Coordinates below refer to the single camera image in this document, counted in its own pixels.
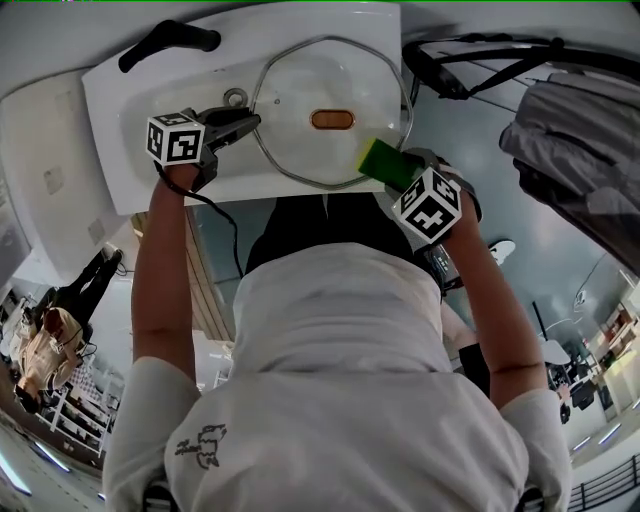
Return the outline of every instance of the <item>faucet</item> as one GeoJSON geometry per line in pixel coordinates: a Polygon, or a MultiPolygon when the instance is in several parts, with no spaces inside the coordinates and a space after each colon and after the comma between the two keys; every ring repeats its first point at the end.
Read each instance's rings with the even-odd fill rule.
{"type": "Polygon", "coordinates": [[[203,52],[212,52],[220,46],[221,40],[220,33],[215,30],[165,20],[122,55],[118,60],[118,67],[123,73],[128,73],[141,60],[167,48],[194,48],[203,52]]]}

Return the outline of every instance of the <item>gray bag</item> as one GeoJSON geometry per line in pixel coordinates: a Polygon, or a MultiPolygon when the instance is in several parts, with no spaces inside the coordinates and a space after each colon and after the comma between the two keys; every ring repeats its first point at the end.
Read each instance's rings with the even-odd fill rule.
{"type": "Polygon", "coordinates": [[[640,88],[553,74],[529,87],[500,148],[525,192],[640,275],[640,88]]]}

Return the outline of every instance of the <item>black strap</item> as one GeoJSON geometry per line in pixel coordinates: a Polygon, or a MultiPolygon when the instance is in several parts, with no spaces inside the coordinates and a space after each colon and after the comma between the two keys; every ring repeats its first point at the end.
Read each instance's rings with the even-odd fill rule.
{"type": "Polygon", "coordinates": [[[514,38],[508,34],[495,34],[485,36],[482,34],[467,34],[456,39],[446,39],[441,41],[413,41],[402,49],[402,58],[411,72],[417,76],[422,83],[440,94],[441,98],[455,100],[466,100],[474,94],[495,87],[501,83],[511,80],[531,69],[534,69],[545,62],[555,62],[563,64],[574,64],[582,68],[595,69],[600,72],[605,71],[613,75],[630,79],[640,83],[640,63],[609,55],[601,52],[586,50],[575,50],[564,48],[564,41],[556,38],[551,41],[540,38],[514,38]],[[458,41],[458,42],[520,42],[535,44],[531,48],[502,48],[495,50],[484,50],[476,52],[461,53],[457,55],[447,55],[434,58],[428,55],[422,46],[435,42],[458,41]],[[483,83],[468,90],[453,73],[448,71],[443,64],[452,62],[469,62],[478,60],[519,60],[514,64],[498,71],[483,83]]]}

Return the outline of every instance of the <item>sponge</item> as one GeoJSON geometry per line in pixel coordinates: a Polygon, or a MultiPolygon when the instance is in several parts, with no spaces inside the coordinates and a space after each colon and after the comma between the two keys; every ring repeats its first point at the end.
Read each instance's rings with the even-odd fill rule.
{"type": "Polygon", "coordinates": [[[371,139],[358,162],[358,172],[381,181],[398,192],[413,183],[413,175],[420,167],[415,159],[380,139],[371,139]]]}

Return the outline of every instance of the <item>floor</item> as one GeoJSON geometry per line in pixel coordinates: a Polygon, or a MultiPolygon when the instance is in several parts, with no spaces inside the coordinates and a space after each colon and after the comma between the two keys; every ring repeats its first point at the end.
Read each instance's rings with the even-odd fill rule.
{"type": "MultiPolygon", "coordinates": [[[[520,84],[513,87],[524,89],[520,84]]],[[[500,133],[513,117],[509,110],[477,100],[438,99],[423,87],[406,147],[431,148],[461,170],[475,186],[482,205],[481,230],[485,240],[490,243],[508,238],[516,243],[516,251],[504,263],[503,272],[533,324],[538,327],[531,306],[535,300],[545,326],[560,322],[548,330],[550,337],[561,343],[589,339],[597,332],[598,324],[608,317],[626,282],[613,258],[520,190],[511,158],[498,147],[500,133]],[[587,302],[578,314],[573,311],[573,300],[583,283],[587,302]]],[[[378,200],[388,213],[389,198],[380,194],[378,200]]],[[[238,223],[238,249],[243,265],[274,204],[273,199],[224,204],[238,223]]],[[[195,214],[230,321],[239,283],[231,251],[232,230],[207,206],[196,207],[195,214]]],[[[447,302],[472,324],[464,290],[451,293],[447,302]]]]}

